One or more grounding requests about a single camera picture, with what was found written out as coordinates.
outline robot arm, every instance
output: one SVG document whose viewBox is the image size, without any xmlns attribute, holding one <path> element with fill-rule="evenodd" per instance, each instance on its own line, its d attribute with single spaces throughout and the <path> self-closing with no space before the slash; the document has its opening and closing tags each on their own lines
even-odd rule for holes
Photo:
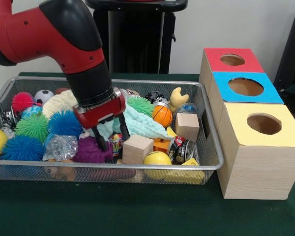
<svg viewBox="0 0 295 236">
<path fill-rule="evenodd" d="M 0 65 L 50 56 L 62 68 L 78 101 L 74 112 L 82 126 L 98 134 L 98 123 L 111 116 L 119 117 L 125 126 L 125 101 L 112 87 L 102 42 L 85 4 L 49 0 L 14 15 L 11 8 L 12 0 L 0 0 Z M 107 110 L 112 102 L 114 112 Z M 129 137 L 127 129 L 123 135 Z M 96 137 L 105 149 L 102 137 Z"/>
</svg>

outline purple toy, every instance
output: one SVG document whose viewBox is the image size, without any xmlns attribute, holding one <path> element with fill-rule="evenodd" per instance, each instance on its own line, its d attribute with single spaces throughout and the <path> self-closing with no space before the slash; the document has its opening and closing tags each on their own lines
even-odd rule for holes
<svg viewBox="0 0 295 236">
<path fill-rule="evenodd" d="M 72 159 L 82 163 L 105 163 L 105 160 L 113 159 L 113 146 L 107 142 L 108 150 L 102 151 L 96 138 L 86 137 L 78 141 L 78 152 Z"/>
</svg>

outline wooden box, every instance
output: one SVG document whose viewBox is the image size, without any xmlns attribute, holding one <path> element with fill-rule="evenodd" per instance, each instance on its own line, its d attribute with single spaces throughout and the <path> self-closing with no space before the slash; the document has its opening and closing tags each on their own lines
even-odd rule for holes
<svg viewBox="0 0 295 236">
<path fill-rule="evenodd" d="M 219 128 L 224 101 L 283 104 L 265 73 L 213 72 L 208 98 L 216 129 Z"/>
<path fill-rule="evenodd" d="M 199 82 L 209 94 L 213 72 L 264 72 L 250 49 L 205 48 Z"/>
<path fill-rule="evenodd" d="M 295 120 L 285 105 L 225 103 L 218 134 L 224 198 L 288 198 L 295 182 Z"/>
</svg>

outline orange basketball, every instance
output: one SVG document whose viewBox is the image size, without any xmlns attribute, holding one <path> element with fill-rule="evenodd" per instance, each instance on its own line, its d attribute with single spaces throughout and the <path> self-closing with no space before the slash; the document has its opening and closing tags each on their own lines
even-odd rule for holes
<svg viewBox="0 0 295 236">
<path fill-rule="evenodd" d="M 173 121 L 172 112 L 167 107 L 163 106 L 156 106 L 152 117 L 154 121 L 160 123 L 165 128 L 171 125 Z"/>
</svg>

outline wire mesh basket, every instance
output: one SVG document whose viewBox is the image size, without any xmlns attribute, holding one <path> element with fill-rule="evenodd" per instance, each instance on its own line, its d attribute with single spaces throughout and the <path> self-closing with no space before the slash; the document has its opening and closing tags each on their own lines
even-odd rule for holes
<svg viewBox="0 0 295 236">
<path fill-rule="evenodd" d="M 162 166 L 119 164 L 118 160 L 104 164 L 30 162 L 0 160 L 0 179 L 33 181 L 76 182 L 132 182 L 205 184 L 214 170 L 223 165 L 223 154 L 211 115 L 205 89 L 195 82 L 113 80 L 113 86 L 137 91 L 146 95 L 159 90 L 166 98 L 176 87 L 189 94 L 198 110 L 200 131 L 195 143 L 194 158 L 200 166 Z M 68 87 L 65 78 L 16 77 L 10 79 L 0 90 L 0 114 L 11 106 L 11 100 L 19 92 L 36 94 L 39 90 L 55 91 Z"/>
</svg>

